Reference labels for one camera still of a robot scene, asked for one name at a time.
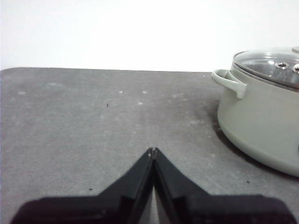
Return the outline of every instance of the cooking pot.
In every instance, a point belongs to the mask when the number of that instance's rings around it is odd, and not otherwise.
[[[215,70],[224,86],[218,122],[244,153],[299,176],[299,47],[238,53],[230,70]]]

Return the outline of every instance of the white background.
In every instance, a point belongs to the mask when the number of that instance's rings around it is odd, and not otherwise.
[[[298,24],[299,0],[2,0],[1,69],[226,69]]]

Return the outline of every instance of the gray countertop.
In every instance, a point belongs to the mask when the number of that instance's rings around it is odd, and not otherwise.
[[[151,146],[208,193],[278,197],[299,220],[299,178],[230,143],[221,92],[208,72],[1,71],[1,223],[28,200],[100,193]]]

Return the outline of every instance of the black plastic jaw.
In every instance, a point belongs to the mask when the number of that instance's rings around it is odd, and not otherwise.
[[[153,186],[163,224],[296,223],[286,205],[275,198],[209,195],[159,149],[150,148],[98,196],[31,201],[20,208],[12,224],[136,224],[144,216]]]
[[[184,176],[158,149],[154,154],[154,185],[160,223],[165,223],[164,214],[172,224],[296,223],[286,205],[278,199],[261,195],[209,195]]]
[[[24,204],[12,224],[136,224],[152,192],[152,150],[98,196],[52,197]]]

